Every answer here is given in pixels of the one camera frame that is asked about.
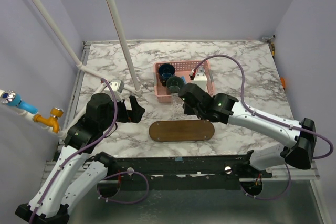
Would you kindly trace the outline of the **dark green mug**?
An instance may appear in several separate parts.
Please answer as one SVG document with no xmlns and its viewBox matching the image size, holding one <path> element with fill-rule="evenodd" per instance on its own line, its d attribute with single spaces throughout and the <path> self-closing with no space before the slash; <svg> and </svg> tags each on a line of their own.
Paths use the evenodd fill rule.
<svg viewBox="0 0 336 224">
<path fill-rule="evenodd" d="M 178 76 L 172 76 L 166 81 L 166 88 L 170 93 L 178 93 L 185 85 L 185 81 Z"/>
</svg>

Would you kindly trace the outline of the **oval wooden tray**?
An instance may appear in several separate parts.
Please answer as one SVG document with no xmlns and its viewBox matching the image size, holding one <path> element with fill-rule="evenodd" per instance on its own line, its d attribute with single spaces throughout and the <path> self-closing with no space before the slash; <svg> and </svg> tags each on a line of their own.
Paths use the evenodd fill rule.
<svg viewBox="0 0 336 224">
<path fill-rule="evenodd" d="M 149 127 L 149 136 L 157 142 L 207 141 L 215 134 L 207 120 L 156 121 Z"/>
</svg>

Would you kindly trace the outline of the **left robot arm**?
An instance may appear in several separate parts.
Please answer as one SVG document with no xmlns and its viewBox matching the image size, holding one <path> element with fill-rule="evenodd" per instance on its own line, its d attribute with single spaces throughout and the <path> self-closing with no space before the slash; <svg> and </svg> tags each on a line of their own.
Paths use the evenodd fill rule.
<svg viewBox="0 0 336 224">
<path fill-rule="evenodd" d="M 15 214 L 28 223 L 67 223 L 76 204 L 102 179 L 121 178 L 124 169 L 111 155 L 91 153 L 98 139 L 115 122 L 139 123 L 145 109 L 135 96 L 129 97 L 131 109 L 123 101 L 114 103 L 105 93 L 94 94 L 85 114 L 67 132 L 65 145 L 47 180 L 28 203 Z"/>
</svg>

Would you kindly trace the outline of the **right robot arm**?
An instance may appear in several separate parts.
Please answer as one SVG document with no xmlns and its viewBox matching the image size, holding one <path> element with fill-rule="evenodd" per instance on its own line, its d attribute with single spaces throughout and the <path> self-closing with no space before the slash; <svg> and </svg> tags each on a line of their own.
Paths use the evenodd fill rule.
<svg viewBox="0 0 336 224">
<path fill-rule="evenodd" d="M 186 113 L 210 122 L 244 127 L 278 142 L 275 146 L 252 151 L 250 159 L 241 165 L 246 177 L 255 177 L 261 170 L 282 164 L 302 170 L 311 168 L 317 141 L 313 120 L 280 118 L 244 105 L 231 95 L 211 96 L 193 83 L 183 86 L 178 96 L 184 101 Z"/>
</svg>

